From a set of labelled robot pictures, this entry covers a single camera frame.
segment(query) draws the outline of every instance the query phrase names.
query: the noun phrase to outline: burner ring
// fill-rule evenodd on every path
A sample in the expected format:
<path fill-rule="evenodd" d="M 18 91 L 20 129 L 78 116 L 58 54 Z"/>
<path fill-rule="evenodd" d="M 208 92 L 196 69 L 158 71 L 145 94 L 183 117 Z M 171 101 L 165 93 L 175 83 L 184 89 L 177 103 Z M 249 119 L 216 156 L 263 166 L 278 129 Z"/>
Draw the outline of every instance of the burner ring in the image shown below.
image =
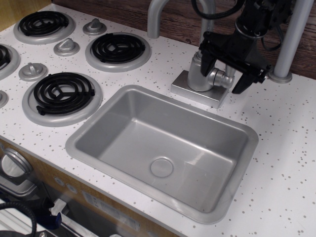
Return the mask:
<path fill-rule="evenodd" d="M 68 23 L 68 18 L 60 12 L 39 11 L 24 17 L 19 28 L 26 36 L 43 36 L 67 27 Z"/>
<path fill-rule="evenodd" d="M 17 40 L 19 40 L 23 43 L 36 44 L 36 45 L 54 43 L 54 42 L 58 42 L 62 39 L 65 39 L 74 31 L 76 25 L 75 25 L 74 20 L 69 15 L 62 13 L 62 12 L 58 12 L 58 14 L 62 15 L 63 18 L 65 17 L 65 19 L 66 19 L 65 25 L 67 25 L 67 26 L 60 26 L 57 30 L 55 30 L 54 32 L 52 32 L 50 34 L 26 36 L 22 32 L 21 28 L 19 27 L 20 22 L 22 21 L 22 20 L 20 20 L 19 22 L 17 22 L 14 25 L 14 28 L 13 28 L 14 36 L 16 37 Z"/>
<path fill-rule="evenodd" d="M 38 82 L 33 94 L 39 104 L 36 107 L 39 114 L 62 115 L 86 106 L 94 96 L 94 90 L 89 80 L 82 75 L 58 73 Z"/>
<path fill-rule="evenodd" d="M 133 60 L 128 61 L 128 62 L 122 62 L 122 63 L 101 62 L 101 60 L 93 54 L 92 45 L 98 39 L 98 38 L 96 38 L 93 41 L 91 41 L 89 43 L 89 45 L 87 46 L 87 48 L 85 49 L 85 58 L 87 60 L 87 63 L 90 66 L 94 67 L 95 69 L 104 71 L 104 72 L 121 73 L 121 72 L 128 72 L 128 71 L 134 70 L 136 68 L 139 68 L 149 60 L 151 53 L 152 53 L 151 47 L 150 47 L 149 43 L 144 38 L 142 38 L 138 35 L 132 34 L 132 33 L 118 32 L 118 33 L 112 33 L 112 34 L 114 36 L 116 36 L 116 35 L 133 36 L 142 42 L 145 50 L 142 51 L 141 55 L 139 55 L 138 57 L 136 57 Z"/>
<path fill-rule="evenodd" d="M 9 50 L 0 44 L 0 67 L 10 62 Z"/>
<path fill-rule="evenodd" d="M 105 34 L 95 40 L 91 49 L 103 63 L 125 63 L 140 57 L 145 45 L 131 35 Z"/>
<path fill-rule="evenodd" d="M 9 61 L 4 62 L 4 64 L 0 66 L 0 80 L 11 75 L 20 65 L 19 53 L 9 45 L 0 44 L 0 47 L 2 47 L 2 46 L 4 48 L 6 48 L 6 50 L 8 51 Z"/>
<path fill-rule="evenodd" d="M 95 91 L 95 95 L 91 98 L 91 100 L 86 104 L 86 106 L 81 109 L 74 111 L 72 113 L 63 114 L 63 115 L 51 115 L 46 114 L 42 116 L 39 114 L 36 106 L 39 105 L 38 102 L 34 98 L 34 88 L 37 85 L 36 83 L 32 84 L 27 91 L 25 92 L 22 99 L 22 109 L 25 116 L 31 121 L 38 125 L 45 127 L 63 127 L 72 125 L 78 122 L 83 121 L 90 117 L 97 109 L 100 107 L 102 103 L 102 90 L 99 83 L 93 79 L 92 77 L 76 73 L 82 75 L 87 78 L 92 85 L 92 89 Z"/>

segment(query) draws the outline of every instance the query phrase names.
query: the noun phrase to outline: black coil burner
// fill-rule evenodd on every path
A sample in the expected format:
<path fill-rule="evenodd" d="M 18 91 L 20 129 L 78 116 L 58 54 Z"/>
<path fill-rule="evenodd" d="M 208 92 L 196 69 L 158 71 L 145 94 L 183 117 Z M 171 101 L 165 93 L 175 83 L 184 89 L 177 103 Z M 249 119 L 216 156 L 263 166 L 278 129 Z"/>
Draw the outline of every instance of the black coil burner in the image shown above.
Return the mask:
<path fill-rule="evenodd" d="M 0 44 L 0 67 L 6 63 L 9 63 L 10 61 L 9 50 Z"/>
<path fill-rule="evenodd" d="M 91 48 L 102 63 L 126 63 L 140 57 L 145 45 L 134 36 L 105 34 L 97 38 Z"/>
<path fill-rule="evenodd" d="M 24 17 L 19 28 L 26 36 L 43 36 L 67 27 L 68 23 L 67 17 L 60 12 L 39 11 Z"/>
<path fill-rule="evenodd" d="M 40 115 L 63 115 L 85 107 L 95 95 L 90 81 L 76 73 L 57 73 L 42 79 L 34 88 Z"/>

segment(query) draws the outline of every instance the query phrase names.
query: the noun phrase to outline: robotic arm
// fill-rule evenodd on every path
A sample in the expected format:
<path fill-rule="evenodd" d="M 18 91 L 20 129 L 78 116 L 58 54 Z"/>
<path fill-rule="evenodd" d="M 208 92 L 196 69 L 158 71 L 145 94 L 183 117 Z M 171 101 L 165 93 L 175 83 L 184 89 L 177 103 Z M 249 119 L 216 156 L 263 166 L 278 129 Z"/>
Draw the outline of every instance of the robotic arm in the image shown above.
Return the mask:
<path fill-rule="evenodd" d="M 204 41 L 199 47 L 201 73 L 208 75 L 218 59 L 242 72 L 232 93 L 240 94 L 252 83 L 262 83 L 272 66 L 258 51 L 257 40 L 273 28 L 280 32 L 280 24 L 291 15 L 291 3 L 291 0 L 246 0 L 232 35 L 204 33 Z"/>

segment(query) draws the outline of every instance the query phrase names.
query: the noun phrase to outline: gray sink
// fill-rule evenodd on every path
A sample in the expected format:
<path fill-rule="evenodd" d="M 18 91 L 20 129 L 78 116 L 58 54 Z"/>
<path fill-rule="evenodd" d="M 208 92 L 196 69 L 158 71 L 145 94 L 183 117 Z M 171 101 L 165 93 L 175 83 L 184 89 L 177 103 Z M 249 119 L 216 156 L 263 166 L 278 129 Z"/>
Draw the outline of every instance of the gray sink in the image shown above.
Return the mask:
<path fill-rule="evenodd" d="M 66 151 L 210 224 L 225 216 L 257 144 L 248 126 L 129 85 L 68 139 Z"/>

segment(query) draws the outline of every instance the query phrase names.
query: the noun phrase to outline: gray pipe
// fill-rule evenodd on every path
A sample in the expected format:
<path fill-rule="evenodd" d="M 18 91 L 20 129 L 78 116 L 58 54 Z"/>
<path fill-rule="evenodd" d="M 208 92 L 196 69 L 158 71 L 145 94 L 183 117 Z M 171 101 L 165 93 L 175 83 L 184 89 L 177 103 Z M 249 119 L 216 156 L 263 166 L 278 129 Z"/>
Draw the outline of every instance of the gray pipe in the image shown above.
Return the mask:
<path fill-rule="evenodd" d="M 169 0 L 152 0 L 148 8 L 147 35 L 149 38 L 157 39 L 160 35 L 160 17 L 164 6 Z M 215 0 L 199 0 L 203 12 L 206 14 L 215 13 Z M 200 43 L 203 40 L 205 31 L 213 31 L 214 21 L 202 19 Z"/>
<path fill-rule="evenodd" d="M 288 77 L 289 70 L 313 3 L 314 0 L 296 1 L 293 15 L 291 16 L 291 20 L 286 31 L 284 43 L 274 69 L 274 76 L 276 76 L 276 78 L 272 78 L 272 80 L 275 82 L 287 83 L 291 80 L 291 78 Z"/>

